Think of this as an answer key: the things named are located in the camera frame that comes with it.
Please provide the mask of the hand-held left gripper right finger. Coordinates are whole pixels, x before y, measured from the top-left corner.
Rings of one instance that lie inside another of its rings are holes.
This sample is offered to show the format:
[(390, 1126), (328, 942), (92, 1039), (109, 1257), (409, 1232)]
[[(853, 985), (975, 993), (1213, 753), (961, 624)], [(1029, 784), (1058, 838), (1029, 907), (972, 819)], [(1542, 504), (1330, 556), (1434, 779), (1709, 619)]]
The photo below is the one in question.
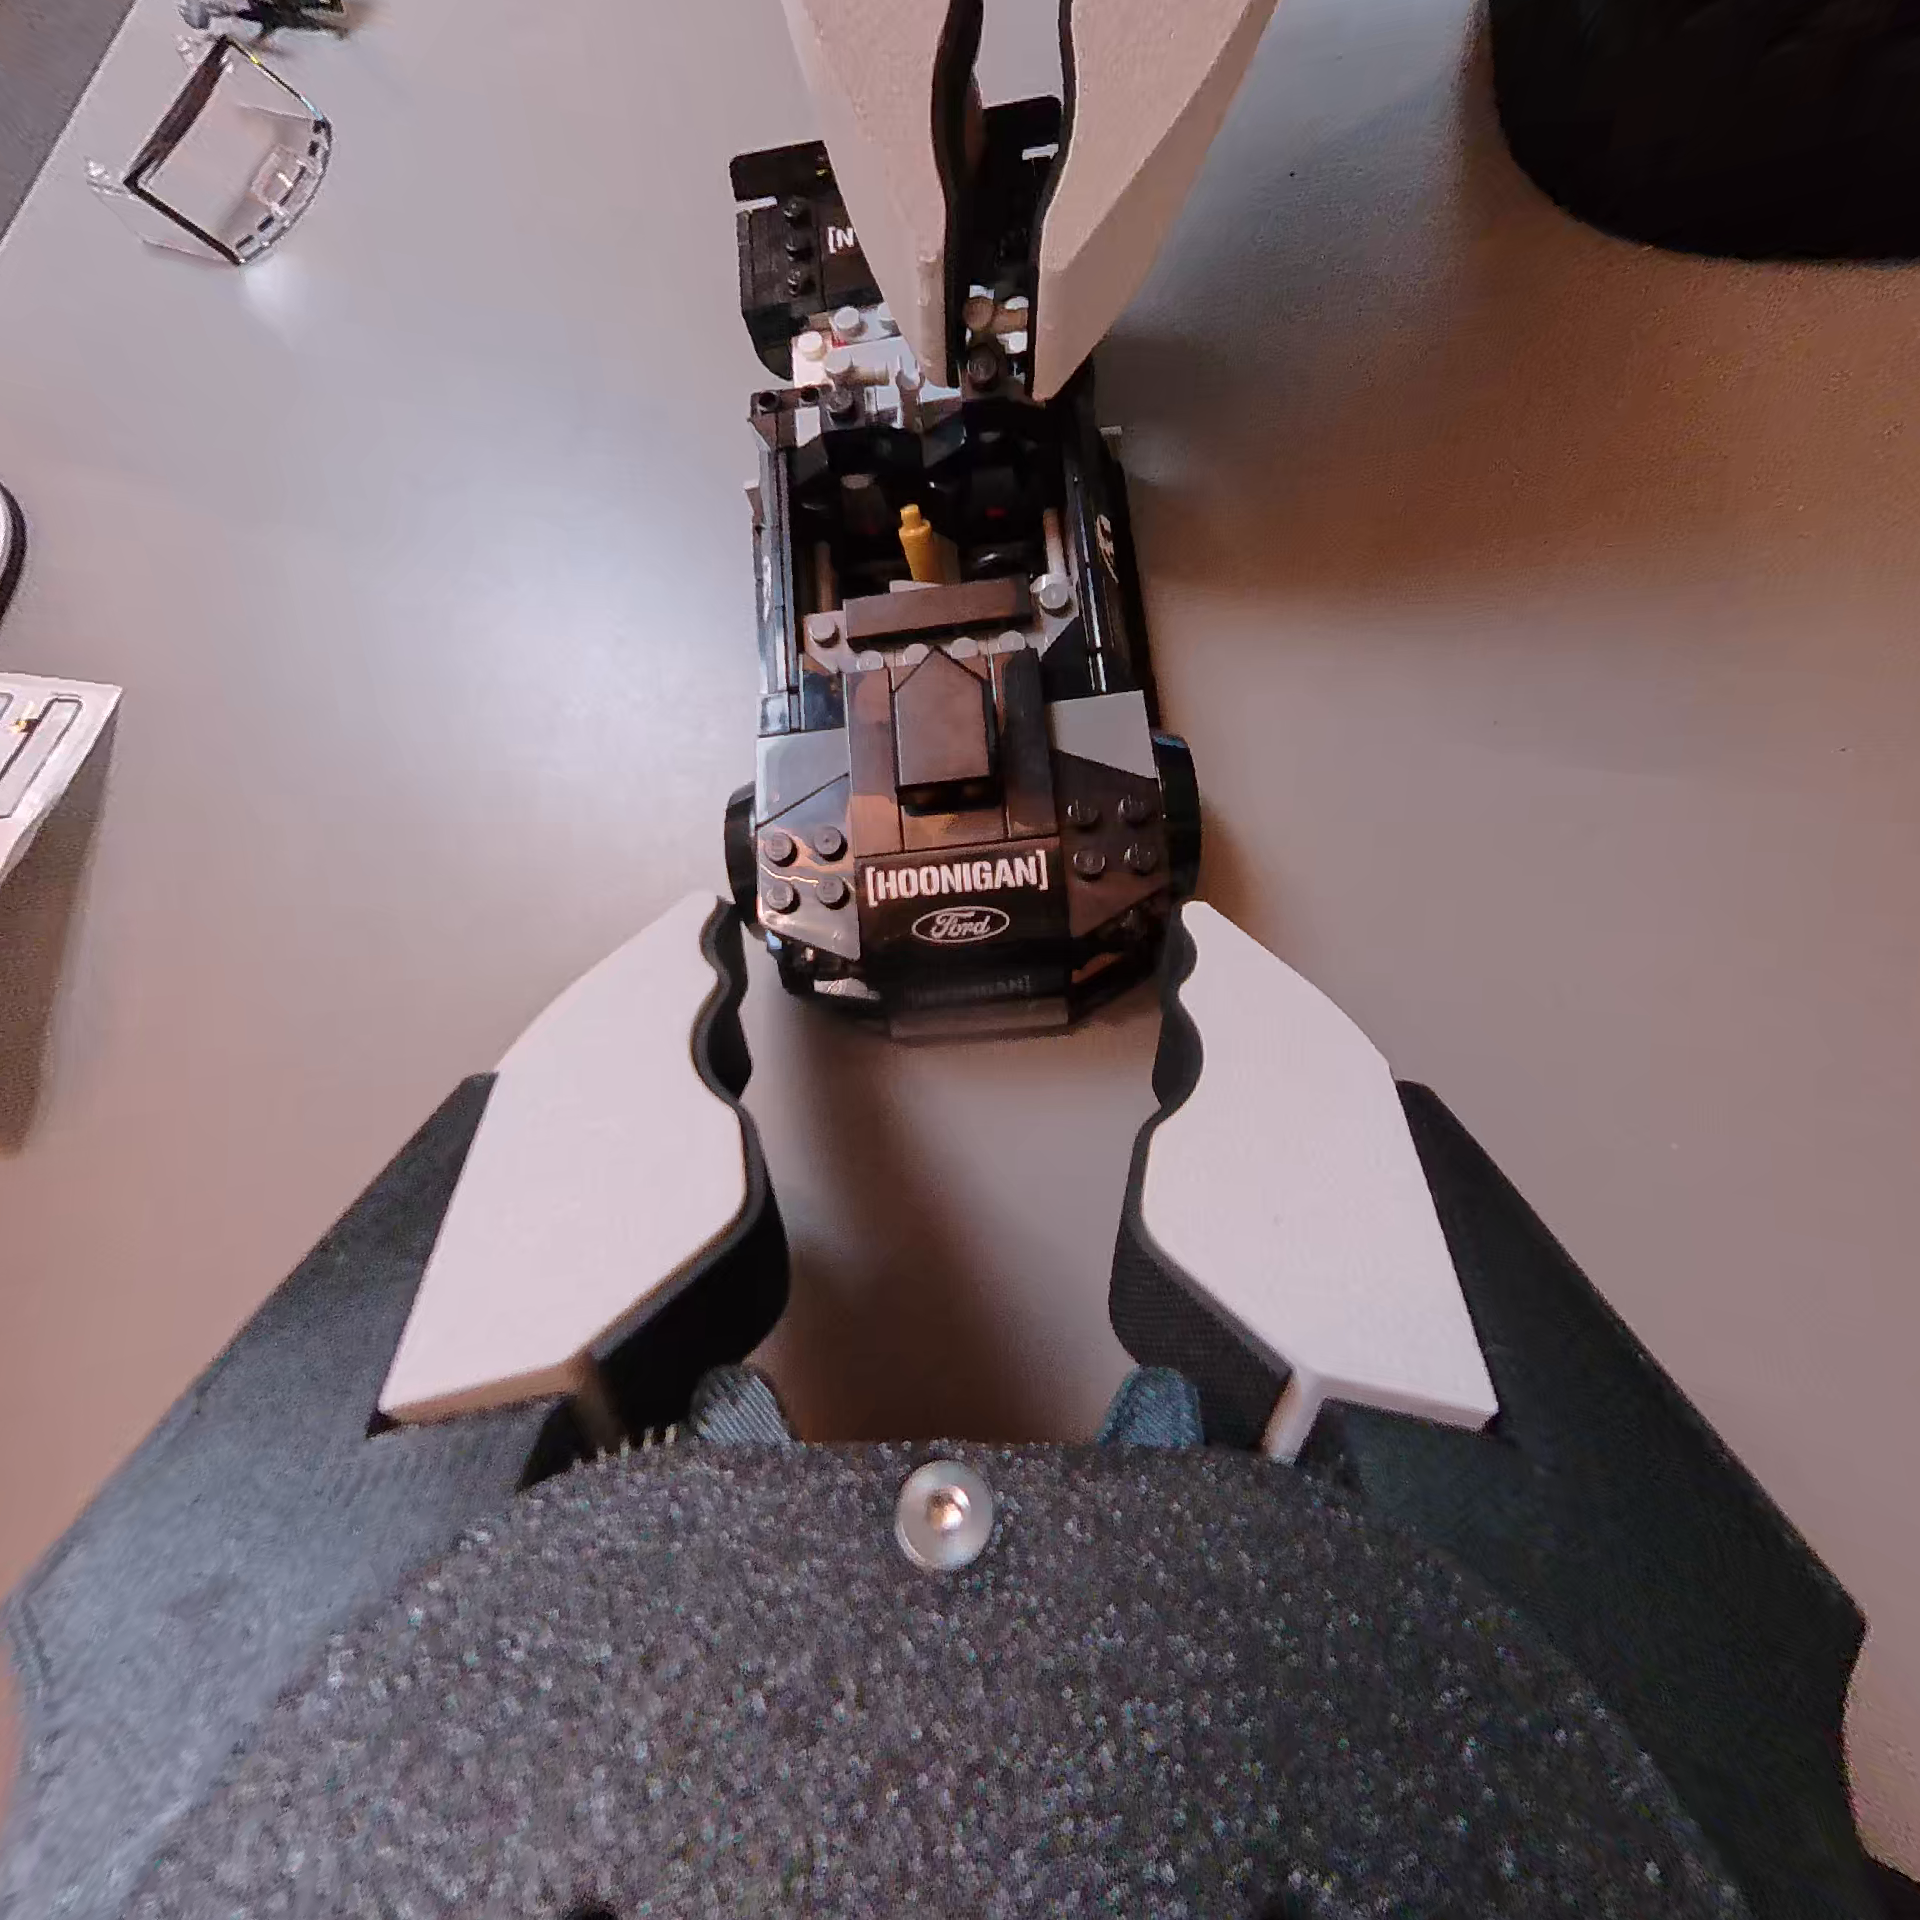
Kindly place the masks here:
[(1478, 1432), (1500, 1400), (1381, 1049), (1206, 903), (1162, 973), (1111, 1318), (1212, 1443), (1296, 1459), (1327, 1405)]

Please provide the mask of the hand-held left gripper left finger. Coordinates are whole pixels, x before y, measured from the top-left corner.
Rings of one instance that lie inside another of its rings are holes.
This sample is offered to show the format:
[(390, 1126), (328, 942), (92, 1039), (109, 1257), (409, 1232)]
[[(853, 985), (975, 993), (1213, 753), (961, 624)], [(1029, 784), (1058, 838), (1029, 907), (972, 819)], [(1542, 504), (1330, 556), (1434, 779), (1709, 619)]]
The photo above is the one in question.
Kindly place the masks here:
[(501, 1059), (377, 1393), (389, 1423), (569, 1400), (592, 1430), (687, 1416), (772, 1333), (786, 1241), (740, 1102), (732, 903), (689, 894)]

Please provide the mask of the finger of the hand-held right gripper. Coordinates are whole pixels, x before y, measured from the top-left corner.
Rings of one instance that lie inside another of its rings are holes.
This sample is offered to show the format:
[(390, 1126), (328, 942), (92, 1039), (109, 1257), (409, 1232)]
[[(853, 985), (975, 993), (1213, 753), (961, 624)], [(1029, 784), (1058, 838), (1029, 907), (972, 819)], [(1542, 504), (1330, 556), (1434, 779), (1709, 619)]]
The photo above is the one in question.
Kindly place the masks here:
[(1063, 1), (1063, 135), (1033, 254), (1033, 399), (1063, 395), (1140, 291), (1273, 11)]
[(922, 375), (949, 382), (978, 1), (786, 1), (784, 22), (871, 273)]

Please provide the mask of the black lego car model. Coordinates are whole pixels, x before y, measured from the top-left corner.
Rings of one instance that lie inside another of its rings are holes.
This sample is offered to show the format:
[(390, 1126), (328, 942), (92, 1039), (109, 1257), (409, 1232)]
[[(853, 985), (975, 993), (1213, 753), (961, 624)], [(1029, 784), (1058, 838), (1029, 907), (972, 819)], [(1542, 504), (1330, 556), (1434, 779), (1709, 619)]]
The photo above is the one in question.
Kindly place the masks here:
[(1029, 239), (1063, 109), (982, 113), (950, 379), (887, 309), (820, 142), (732, 159), (750, 397), (756, 763), (727, 876), (782, 988), (895, 1037), (1068, 1027), (1193, 894), (1118, 433), (1033, 399)]

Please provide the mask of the clear lego windshield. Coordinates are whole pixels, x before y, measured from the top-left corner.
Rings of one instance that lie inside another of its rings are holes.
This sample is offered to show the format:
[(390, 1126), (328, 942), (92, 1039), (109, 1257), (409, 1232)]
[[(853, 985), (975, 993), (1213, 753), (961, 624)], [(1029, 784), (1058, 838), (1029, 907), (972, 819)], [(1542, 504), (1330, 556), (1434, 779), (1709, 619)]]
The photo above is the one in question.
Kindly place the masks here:
[(330, 156), (330, 120), (250, 40), (201, 32), (153, 131), (85, 181), (145, 247), (245, 269), (302, 221)]

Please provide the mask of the black mesh pad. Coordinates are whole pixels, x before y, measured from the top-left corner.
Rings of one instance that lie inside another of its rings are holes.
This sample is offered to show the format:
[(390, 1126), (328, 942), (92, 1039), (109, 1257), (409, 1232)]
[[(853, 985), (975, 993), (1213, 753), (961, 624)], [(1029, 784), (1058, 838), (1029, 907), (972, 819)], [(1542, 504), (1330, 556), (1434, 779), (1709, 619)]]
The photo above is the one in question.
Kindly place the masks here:
[(1570, 217), (1657, 248), (1914, 261), (1914, 1), (1489, 1), (1494, 111)]

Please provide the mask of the white sticker sheet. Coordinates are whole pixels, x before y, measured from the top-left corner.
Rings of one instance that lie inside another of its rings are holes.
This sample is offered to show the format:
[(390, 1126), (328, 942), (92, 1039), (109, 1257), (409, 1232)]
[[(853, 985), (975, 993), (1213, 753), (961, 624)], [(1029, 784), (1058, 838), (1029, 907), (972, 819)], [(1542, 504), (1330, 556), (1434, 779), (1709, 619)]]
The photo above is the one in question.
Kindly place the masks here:
[(120, 702), (113, 684), (2, 673), (2, 881), (32, 851)]

